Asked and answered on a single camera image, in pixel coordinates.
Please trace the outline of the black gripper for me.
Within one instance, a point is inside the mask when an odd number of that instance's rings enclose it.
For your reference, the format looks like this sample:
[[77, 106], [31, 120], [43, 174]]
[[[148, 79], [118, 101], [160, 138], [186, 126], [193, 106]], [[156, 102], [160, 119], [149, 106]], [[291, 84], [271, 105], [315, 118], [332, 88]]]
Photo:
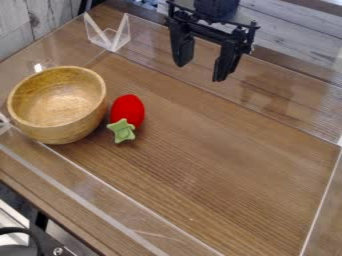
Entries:
[[213, 82], [224, 81], [235, 72], [241, 52], [251, 52], [255, 32], [260, 28], [257, 22], [239, 11], [239, 2], [240, 0], [166, 0], [168, 17], [176, 20], [169, 21], [169, 39], [172, 59], [177, 67], [186, 65], [193, 58], [194, 40], [190, 29], [212, 42], [224, 37], [231, 39], [221, 43], [213, 65]]

